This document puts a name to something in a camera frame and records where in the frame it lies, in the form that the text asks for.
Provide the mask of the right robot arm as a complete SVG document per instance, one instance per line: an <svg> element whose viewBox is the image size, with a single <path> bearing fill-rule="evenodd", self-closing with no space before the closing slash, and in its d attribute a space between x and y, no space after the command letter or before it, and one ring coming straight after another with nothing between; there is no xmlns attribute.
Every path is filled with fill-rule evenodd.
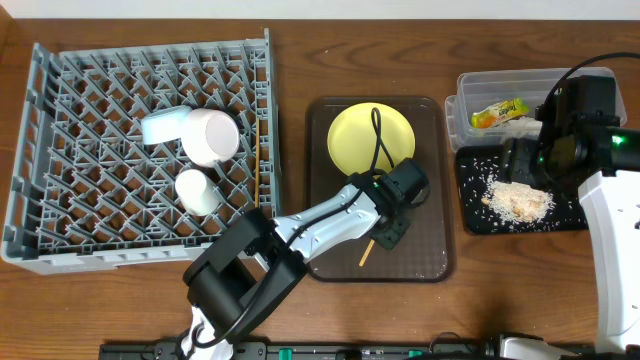
<svg viewBox="0 0 640 360"><path fill-rule="evenodd" d="M499 177L577 196L598 295L596 358L639 356L639 133L622 127L611 77L563 76L538 108L537 139L509 139Z"/></svg>

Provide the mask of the yellow plate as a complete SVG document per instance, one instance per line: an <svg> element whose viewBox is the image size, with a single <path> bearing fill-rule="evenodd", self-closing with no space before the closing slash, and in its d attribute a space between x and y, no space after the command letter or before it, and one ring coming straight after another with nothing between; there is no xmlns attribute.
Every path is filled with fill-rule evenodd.
<svg viewBox="0 0 640 360"><path fill-rule="evenodd" d="M414 155L416 141L409 121L398 110L374 102L352 105L331 123L327 137L330 157L345 175L364 173L370 169L376 147L376 134L371 113L381 115L381 140L391 159L398 165Z"/></svg>

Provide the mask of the rice and food scraps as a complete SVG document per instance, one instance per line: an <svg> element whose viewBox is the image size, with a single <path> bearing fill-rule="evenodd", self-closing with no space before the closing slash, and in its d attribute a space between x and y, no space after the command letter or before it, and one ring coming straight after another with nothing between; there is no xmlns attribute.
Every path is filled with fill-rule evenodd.
<svg viewBox="0 0 640 360"><path fill-rule="evenodd" d="M482 198L499 215L507 220L533 222L545 216L550 209L552 197L549 192L536 190L528 185L505 183L497 176L489 182L490 198Z"/></svg>

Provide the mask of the clear plastic wrapper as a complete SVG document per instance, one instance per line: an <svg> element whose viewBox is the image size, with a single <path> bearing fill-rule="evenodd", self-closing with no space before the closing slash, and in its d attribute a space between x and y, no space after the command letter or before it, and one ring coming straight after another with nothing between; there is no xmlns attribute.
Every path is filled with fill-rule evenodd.
<svg viewBox="0 0 640 360"><path fill-rule="evenodd" d="M504 132L503 137L509 138L527 138L536 140L539 136L542 123L530 117L520 117L518 119L508 120L498 128Z"/></svg>

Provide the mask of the light blue bowl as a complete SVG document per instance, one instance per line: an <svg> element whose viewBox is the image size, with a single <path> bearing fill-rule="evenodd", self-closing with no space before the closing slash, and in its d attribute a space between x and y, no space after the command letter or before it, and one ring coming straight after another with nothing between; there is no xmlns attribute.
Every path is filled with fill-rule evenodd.
<svg viewBox="0 0 640 360"><path fill-rule="evenodd" d="M179 139L192 108L186 105L158 110L140 121L142 143L155 145Z"/></svg>

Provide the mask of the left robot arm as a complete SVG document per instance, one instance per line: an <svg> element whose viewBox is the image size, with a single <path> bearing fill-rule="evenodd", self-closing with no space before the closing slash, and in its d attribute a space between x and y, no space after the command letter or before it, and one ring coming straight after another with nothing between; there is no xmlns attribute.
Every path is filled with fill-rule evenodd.
<svg viewBox="0 0 640 360"><path fill-rule="evenodd" d="M182 358L230 358L233 344L282 303L311 260L362 237L393 249L409 228L406 211L429 194L427 176L406 158L388 172L350 175L335 196L298 214L242 215L183 275L193 319Z"/></svg>

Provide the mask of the grey dishwasher rack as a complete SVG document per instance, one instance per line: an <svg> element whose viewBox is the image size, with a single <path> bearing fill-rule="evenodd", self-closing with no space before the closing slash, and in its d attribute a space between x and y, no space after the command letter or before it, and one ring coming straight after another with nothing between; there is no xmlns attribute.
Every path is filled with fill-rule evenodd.
<svg viewBox="0 0 640 360"><path fill-rule="evenodd" d="M182 143L144 145L140 121L174 106L224 110L240 145L211 174L221 204L189 215L174 182ZM256 208L281 213L275 55L269 37L77 50L35 45L10 181L1 256L48 275L191 261Z"/></svg>

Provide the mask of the wooden chopstick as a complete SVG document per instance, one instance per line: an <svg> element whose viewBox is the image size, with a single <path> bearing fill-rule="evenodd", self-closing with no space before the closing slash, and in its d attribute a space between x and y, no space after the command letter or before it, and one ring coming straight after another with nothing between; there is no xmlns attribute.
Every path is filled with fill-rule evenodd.
<svg viewBox="0 0 640 360"><path fill-rule="evenodd" d="M372 249L374 248L375 244L376 244L376 242L373 239L370 239L370 241L369 241L367 247L365 248L365 250L364 250L364 252L363 252L363 254L362 254L361 258L360 258L360 261L358 263L359 267L363 267L366 264L366 261L367 261L369 255L370 255Z"/></svg>
<svg viewBox="0 0 640 360"><path fill-rule="evenodd" d="M260 208L260 152L261 152L261 135L260 135L260 119L255 121L255 186L254 186L254 203L256 209Z"/></svg>

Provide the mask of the white cup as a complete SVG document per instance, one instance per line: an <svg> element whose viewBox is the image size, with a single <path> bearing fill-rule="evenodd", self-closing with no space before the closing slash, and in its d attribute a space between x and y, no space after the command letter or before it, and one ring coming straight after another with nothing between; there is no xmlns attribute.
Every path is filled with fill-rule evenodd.
<svg viewBox="0 0 640 360"><path fill-rule="evenodd" d="M211 214L221 204L214 182L197 169L181 172L176 178L175 190L184 209L194 216Z"/></svg>

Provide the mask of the black tray bin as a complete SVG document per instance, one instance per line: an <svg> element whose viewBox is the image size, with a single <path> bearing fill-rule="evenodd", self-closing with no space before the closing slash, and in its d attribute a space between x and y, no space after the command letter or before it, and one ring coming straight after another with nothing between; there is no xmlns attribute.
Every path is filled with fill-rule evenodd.
<svg viewBox="0 0 640 360"><path fill-rule="evenodd" d="M582 208L575 198L551 192L552 203L545 216L533 222L507 220L482 198L490 198L489 182L498 174L501 145L460 148L455 155L455 173L465 227L477 235L586 230Z"/></svg>

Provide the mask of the brown serving tray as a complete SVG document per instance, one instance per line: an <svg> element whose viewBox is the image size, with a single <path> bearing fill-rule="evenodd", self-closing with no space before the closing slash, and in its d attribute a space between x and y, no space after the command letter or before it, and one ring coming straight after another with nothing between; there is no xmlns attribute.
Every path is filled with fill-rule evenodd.
<svg viewBox="0 0 640 360"><path fill-rule="evenodd" d="M360 266L369 240L350 240L310 261L310 275L323 282L443 281L453 271L454 234L445 121L434 100L325 97L314 101L306 112L306 205L312 207L333 197L345 185L347 176L334 165L327 147L330 124L347 107L369 101L389 105L409 121L416 138L414 160L426 173L431 194L423 205L407 213L410 227L394 249L375 245Z"/></svg>

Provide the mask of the green snack wrapper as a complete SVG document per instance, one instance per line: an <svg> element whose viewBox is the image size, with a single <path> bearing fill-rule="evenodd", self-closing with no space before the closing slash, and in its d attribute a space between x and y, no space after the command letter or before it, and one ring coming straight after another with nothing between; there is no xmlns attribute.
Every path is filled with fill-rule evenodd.
<svg viewBox="0 0 640 360"><path fill-rule="evenodd" d="M528 112L529 106L522 98L505 100L474 113L471 118L471 125L474 128L486 129L524 116Z"/></svg>

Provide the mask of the clear plastic bin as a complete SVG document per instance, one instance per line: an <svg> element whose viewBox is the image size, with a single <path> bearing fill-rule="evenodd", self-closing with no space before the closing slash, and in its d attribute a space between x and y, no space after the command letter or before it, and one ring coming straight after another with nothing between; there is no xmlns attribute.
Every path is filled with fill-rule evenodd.
<svg viewBox="0 0 640 360"><path fill-rule="evenodd" d="M525 117L534 118L556 82L567 72L565 68L503 70L463 73L457 80L457 93L445 100L445 113L450 146L463 147L501 145L506 140L498 127L478 129L471 125L472 115L490 105L522 98L529 106Z"/></svg>

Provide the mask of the pink bowl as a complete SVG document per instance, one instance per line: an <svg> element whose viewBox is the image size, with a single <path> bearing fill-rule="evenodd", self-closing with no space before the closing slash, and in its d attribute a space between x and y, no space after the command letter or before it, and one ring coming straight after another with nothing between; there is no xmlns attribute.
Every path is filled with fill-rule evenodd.
<svg viewBox="0 0 640 360"><path fill-rule="evenodd" d="M193 163L211 168L237 153L240 133L236 122L227 113L196 109L187 115L183 123L181 142Z"/></svg>

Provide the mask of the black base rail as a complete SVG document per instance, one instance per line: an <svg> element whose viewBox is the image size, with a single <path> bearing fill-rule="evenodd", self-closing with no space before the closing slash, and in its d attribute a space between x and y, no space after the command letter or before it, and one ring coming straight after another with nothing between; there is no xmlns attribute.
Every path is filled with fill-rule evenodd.
<svg viewBox="0 0 640 360"><path fill-rule="evenodd" d="M232 360L391 360L420 355L455 353L480 355L483 348L452 341L427 346L356 346L353 344L265 344L244 342L233 346ZM99 360L165 360L186 359L175 339L154 343L103 344Z"/></svg>

